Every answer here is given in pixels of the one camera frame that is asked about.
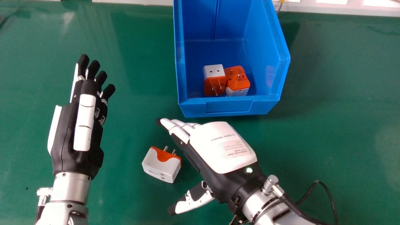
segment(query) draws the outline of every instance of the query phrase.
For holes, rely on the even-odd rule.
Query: green led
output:
[[[253,169],[251,167],[246,168],[246,173],[252,173],[252,172],[253,172]]]

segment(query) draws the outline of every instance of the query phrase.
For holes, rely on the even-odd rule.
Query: blue bin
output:
[[[174,0],[178,103],[185,117],[268,113],[279,101],[289,50],[271,0]],[[203,94],[203,66],[241,65],[247,96]]]

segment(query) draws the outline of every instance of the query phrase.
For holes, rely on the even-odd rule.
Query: orange and white plug adapter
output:
[[[203,75],[204,95],[216,96],[225,93],[226,76],[222,64],[204,66]]]
[[[244,72],[242,66],[233,66],[225,68],[225,74],[228,79],[226,86],[227,96],[246,96],[250,88],[250,81]]]
[[[181,168],[181,158],[176,156],[175,149],[172,153],[151,146],[142,161],[144,172],[159,180],[173,183]]]

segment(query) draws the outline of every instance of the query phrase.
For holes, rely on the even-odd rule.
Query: green table surface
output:
[[[158,117],[228,121],[293,199],[316,179],[341,224],[400,224],[400,19],[281,13],[292,62],[268,115],[185,119],[177,104],[171,7],[0,1],[0,224],[34,222],[53,183],[47,136],[69,100],[75,62],[97,59],[117,91],[104,125],[103,167],[90,188],[91,225],[228,224],[213,201],[169,216],[201,177],[186,159],[174,184],[142,170],[152,145],[176,148]],[[333,222],[317,187],[302,206]]]

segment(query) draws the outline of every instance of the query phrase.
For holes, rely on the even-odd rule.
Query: robotic arm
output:
[[[108,99],[115,91],[100,64],[83,54],[75,66],[70,103],[56,106],[47,150],[55,176],[52,188],[40,188],[36,225],[87,225],[90,182],[103,164],[100,147]]]
[[[200,125],[166,118],[156,123],[168,131],[204,179],[168,208],[171,215],[216,199],[228,204],[234,214],[231,224],[326,225],[304,214],[280,187],[276,176],[262,173],[253,149],[228,123]]]

